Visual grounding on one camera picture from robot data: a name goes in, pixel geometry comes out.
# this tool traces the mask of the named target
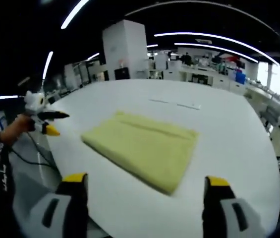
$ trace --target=office desk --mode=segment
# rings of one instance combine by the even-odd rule
[[[200,110],[176,104],[200,104]],[[204,178],[229,181],[261,217],[267,233],[280,209],[280,174],[262,123],[244,97],[208,86],[168,80],[97,82],[52,105],[70,114],[56,120],[59,137],[48,137],[62,176],[89,174],[91,218],[114,238],[201,238]],[[80,140],[80,134],[117,110],[200,132],[185,175],[172,196],[157,192]]]

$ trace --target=window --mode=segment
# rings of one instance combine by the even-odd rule
[[[269,64],[266,62],[259,62],[258,67],[258,80],[263,86],[266,86],[268,84]]]
[[[272,77],[270,89],[280,95],[280,65],[272,65]]]

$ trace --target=chair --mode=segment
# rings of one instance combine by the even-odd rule
[[[280,118],[280,112],[272,106],[267,106],[264,112],[260,112],[260,118],[266,120],[264,127],[267,128],[269,124],[273,127],[277,126]]]

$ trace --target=yellow towel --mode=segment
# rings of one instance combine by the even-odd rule
[[[88,146],[166,193],[177,188],[197,137],[193,130],[123,112],[81,135]]]

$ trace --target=ceiling light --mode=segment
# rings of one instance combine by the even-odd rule
[[[47,56],[47,60],[46,60],[45,68],[44,68],[44,72],[43,72],[43,79],[45,79],[45,77],[46,77],[47,69],[50,65],[52,56],[53,56],[53,51],[49,52],[49,55]]]
[[[177,46],[200,46],[200,47],[217,49],[217,50],[221,50],[221,51],[227,51],[227,52],[239,55],[241,57],[244,57],[244,58],[246,58],[248,60],[252,60],[255,63],[258,63],[258,61],[256,59],[253,59],[253,58],[251,58],[249,56],[246,56],[244,54],[238,53],[236,51],[232,51],[232,50],[228,50],[228,49],[225,49],[225,48],[217,47],[217,46],[209,46],[209,45],[203,45],[203,44],[191,44],[191,43],[174,43],[174,45],[177,45]]]
[[[159,45],[158,45],[158,44],[155,44],[155,45],[148,45],[148,46],[146,46],[146,48],[156,47],[156,46],[159,46]]]
[[[19,96],[17,95],[13,95],[13,96],[0,96],[0,100],[1,99],[10,99],[10,98],[18,98]]]
[[[61,29],[65,29],[71,20],[74,18],[74,16],[79,12],[79,10],[88,2],[89,0],[81,0],[74,9],[70,12],[68,17],[65,19],[64,23],[61,25]]]
[[[89,60],[93,59],[94,57],[97,57],[98,55],[100,55],[100,53],[96,53],[93,56],[90,56],[86,61],[89,61]]]
[[[268,58],[269,60],[271,60],[273,63],[280,65],[275,59],[273,59],[272,57],[270,57],[269,55],[267,55],[266,53],[258,50],[257,48],[254,48],[253,46],[250,46],[246,43],[243,43],[241,41],[237,41],[228,37],[224,37],[224,36],[218,36],[218,35],[213,35],[213,34],[206,34],[206,33],[198,33],[198,32],[170,32],[170,33],[162,33],[162,34],[155,34],[155,37],[158,36],[173,36],[173,35],[194,35],[194,36],[206,36],[206,37],[213,37],[213,38],[218,38],[218,39],[222,39],[222,40],[226,40],[226,41],[231,41],[234,43],[237,43],[239,45],[245,46],[249,49],[252,49],[258,53],[260,53],[261,55],[265,56],[266,58]]]

